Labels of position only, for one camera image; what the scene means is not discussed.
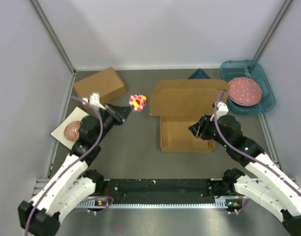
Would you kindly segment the pink plush flower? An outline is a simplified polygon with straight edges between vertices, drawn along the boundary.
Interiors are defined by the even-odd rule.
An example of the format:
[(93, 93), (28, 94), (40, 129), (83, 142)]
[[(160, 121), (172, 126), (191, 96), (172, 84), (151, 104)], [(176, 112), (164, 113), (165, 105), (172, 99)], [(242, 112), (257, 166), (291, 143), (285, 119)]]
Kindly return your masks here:
[(129, 105), (133, 108), (134, 111), (140, 112), (144, 107), (144, 100), (139, 95), (131, 95), (129, 98)]

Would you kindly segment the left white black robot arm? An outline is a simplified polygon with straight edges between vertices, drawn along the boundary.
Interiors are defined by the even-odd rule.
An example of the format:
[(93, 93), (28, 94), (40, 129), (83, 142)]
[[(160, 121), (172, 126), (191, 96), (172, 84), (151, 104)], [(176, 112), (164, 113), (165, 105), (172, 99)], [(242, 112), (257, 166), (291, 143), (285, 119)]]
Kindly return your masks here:
[(88, 196), (104, 192), (104, 176), (89, 166), (101, 151), (100, 142), (115, 125), (122, 125), (130, 106), (106, 104), (81, 119), (79, 137), (64, 163), (46, 186), (30, 201), (18, 206), (24, 235), (54, 236), (65, 217)]

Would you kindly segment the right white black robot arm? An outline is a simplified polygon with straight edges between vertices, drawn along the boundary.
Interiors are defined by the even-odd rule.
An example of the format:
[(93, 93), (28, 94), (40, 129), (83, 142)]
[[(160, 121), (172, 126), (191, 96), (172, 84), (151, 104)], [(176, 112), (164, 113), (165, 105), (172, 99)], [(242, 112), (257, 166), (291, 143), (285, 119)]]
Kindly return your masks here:
[(255, 183), (237, 169), (228, 170), (222, 183), (227, 194), (245, 195), (273, 214), (290, 235), (301, 236), (301, 187), (254, 140), (243, 135), (241, 124), (233, 116), (203, 115), (188, 129), (196, 138), (214, 140), (224, 146), (233, 160), (261, 180)]

